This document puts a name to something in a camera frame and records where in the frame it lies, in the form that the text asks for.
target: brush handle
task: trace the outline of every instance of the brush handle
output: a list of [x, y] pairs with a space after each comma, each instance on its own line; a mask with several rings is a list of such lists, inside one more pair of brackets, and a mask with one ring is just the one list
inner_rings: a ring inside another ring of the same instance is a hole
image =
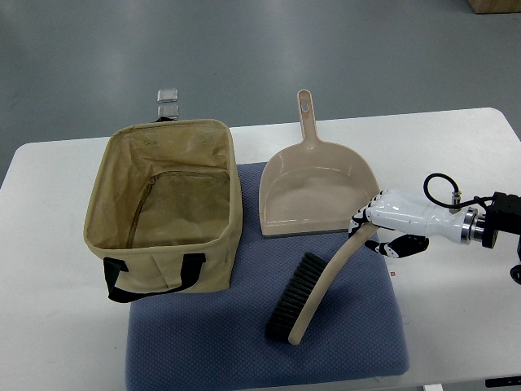
[[295, 325], [291, 329], [290, 335], [287, 338], [292, 345], [298, 345], [308, 328], [309, 322], [315, 315], [322, 298], [333, 283], [336, 275], [347, 263], [348, 259], [372, 236], [378, 227], [370, 222], [364, 224], [360, 229], [351, 236], [345, 244], [339, 248], [339, 251], [327, 263], [326, 268], [318, 278], [315, 287], [311, 291], [308, 300], [300, 311]]

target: canvas basket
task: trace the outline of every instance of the canvas basket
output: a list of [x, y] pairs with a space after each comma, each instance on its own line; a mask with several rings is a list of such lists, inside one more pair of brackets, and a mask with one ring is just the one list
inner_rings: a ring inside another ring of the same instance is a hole
[[135, 125], [108, 141], [84, 239], [109, 298], [230, 286], [243, 206], [230, 130], [216, 120]]

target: brush bristles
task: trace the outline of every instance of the brush bristles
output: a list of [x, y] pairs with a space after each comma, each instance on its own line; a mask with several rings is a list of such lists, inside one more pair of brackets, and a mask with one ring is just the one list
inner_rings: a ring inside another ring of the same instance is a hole
[[287, 284], [284, 293], [268, 319], [265, 335], [274, 340], [288, 342], [293, 326], [299, 318], [300, 311], [315, 288], [327, 262], [313, 253], [306, 253], [297, 266], [293, 277]]

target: blue cushion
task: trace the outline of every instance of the blue cushion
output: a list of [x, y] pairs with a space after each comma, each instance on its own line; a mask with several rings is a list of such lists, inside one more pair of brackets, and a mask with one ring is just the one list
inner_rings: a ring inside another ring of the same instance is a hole
[[304, 253], [329, 260], [347, 234], [264, 238], [258, 213], [264, 165], [239, 166], [243, 235], [230, 289], [132, 303], [129, 390], [248, 389], [394, 376], [409, 369], [385, 261], [367, 248], [341, 270], [299, 346], [265, 338], [265, 323]]

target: scrub brush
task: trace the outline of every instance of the scrub brush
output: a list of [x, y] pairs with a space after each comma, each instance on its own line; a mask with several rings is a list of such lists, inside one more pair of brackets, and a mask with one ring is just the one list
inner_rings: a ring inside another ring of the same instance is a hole
[[377, 230], [371, 223], [364, 224], [329, 262], [306, 253], [269, 317], [265, 335], [298, 345], [336, 275]]

